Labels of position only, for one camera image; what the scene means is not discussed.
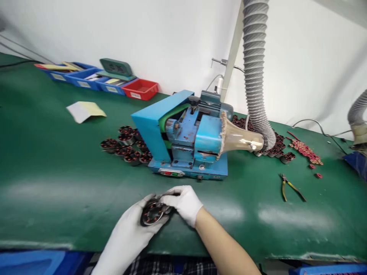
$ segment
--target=green workbench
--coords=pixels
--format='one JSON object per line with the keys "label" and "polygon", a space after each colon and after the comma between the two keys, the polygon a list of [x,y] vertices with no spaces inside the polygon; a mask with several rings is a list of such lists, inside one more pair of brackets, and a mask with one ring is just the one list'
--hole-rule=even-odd
{"label": "green workbench", "polygon": [[[0,55],[0,65],[19,60]],[[131,113],[165,98],[164,94],[145,102],[78,88],[52,81],[32,63],[0,69],[0,89],[0,248],[101,251],[133,203],[149,193],[189,184],[257,262],[367,260],[366,184],[341,159],[342,151],[330,138],[271,123],[281,135],[292,131],[321,156],[324,165],[316,172],[323,179],[314,177],[315,171],[297,153],[284,165],[276,158],[232,151],[226,180],[197,182],[152,174],[144,166],[130,167],[100,149],[100,142],[116,138],[121,126],[133,125]],[[77,124],[66,110],[77,101],[96,102],[107,118]],[[348,150],[347,144],[337,141]],[[307,202],[289,186],[288,202],[283,201],[279,173],[286,174]],[[178,214],[147,251],[207,255],[196,231]]]}

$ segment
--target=metal pole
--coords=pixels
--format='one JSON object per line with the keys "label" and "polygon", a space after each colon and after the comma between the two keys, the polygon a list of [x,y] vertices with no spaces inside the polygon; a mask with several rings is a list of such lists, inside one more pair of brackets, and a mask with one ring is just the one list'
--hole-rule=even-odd
{"label": "metal pole", "polygon": [[234,67],[234,62],[236,61],[238,48],[240,47],[240,42],[241,42],[241,39],[242,39],[242,36],[243,36],[243,28],[244,28],[243,10],[244,10],[244,3],[241,0],[241,4],[240,4],[239,11],[238,11],[238,16],[237,16],[236,27],[234,28],[232,44],[231,44],[231,48],[229,50],[229,56],[228,56],[226,71],[224,73],[222,93],[221,93],[221,102],[224,102],[225,99],[226,99],[227,89],[228,89],[228,86],[229,86],[229,81],[231,80],[232,71],[233,71],[233,67]]}

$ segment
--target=gloved hand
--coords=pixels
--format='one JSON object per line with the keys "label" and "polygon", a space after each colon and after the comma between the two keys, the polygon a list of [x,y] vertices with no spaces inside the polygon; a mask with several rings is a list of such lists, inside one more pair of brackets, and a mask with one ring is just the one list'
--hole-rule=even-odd
{"label": "gloved hand", "polygon": [[92,275],[122,275],[150,239],[168,221],[168,216],[153,225],[140,225],[140,217],[148,200],[155,194],[146,196],[131,206],[117,222],[111,236],[98,260]]}
{"label": "gloved hand", "polygon": [[195,228],[196,215],[203,206],[190,185],[176,186],[161,197],[161,202],[177,209],[181,217]]}

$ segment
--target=pliers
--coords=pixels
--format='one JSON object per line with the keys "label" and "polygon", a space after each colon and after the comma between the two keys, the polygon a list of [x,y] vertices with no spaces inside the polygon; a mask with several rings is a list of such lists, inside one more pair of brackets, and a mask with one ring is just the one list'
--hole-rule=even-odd
{"label": "pliers", "polygon": [[287,180],[286,176],[285,176],[284,174],[283,174],[283,175],[282,175],[282,174],[279,174],[279,175],[280,175],[280,177],[283,179],[283,183],[282,183],[282,194],[283,194],[283,199],[284,199],[284,201],[287,201],[286,194],[284,193],[284,186],[285,186],[285,184],[286,184],[286,183],[288,183],[288,185],[289,185],[290,187],[292,187],[294,191],[296,191],[296,192],[297,192],[297,194],[301,197],[301,199],[302,199],[304,202],[306,202],[305,197],[301,194],[301,192],[300,192],[296,187],[294,187],[294,186],[293,186],[293,184],[292,184],[292,183],[290,183],[290,182]]}

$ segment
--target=red plastic bin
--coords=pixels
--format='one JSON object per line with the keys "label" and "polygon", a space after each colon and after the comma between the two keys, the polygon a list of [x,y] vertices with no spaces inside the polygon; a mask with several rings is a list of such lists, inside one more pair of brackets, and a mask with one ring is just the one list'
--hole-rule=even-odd
{"label": "red plastic bin", "polygon": [[122,89],[125,91],[127,97],[150,100],[158,92],[158,83],[145,79],[138,79],[127,84]]}

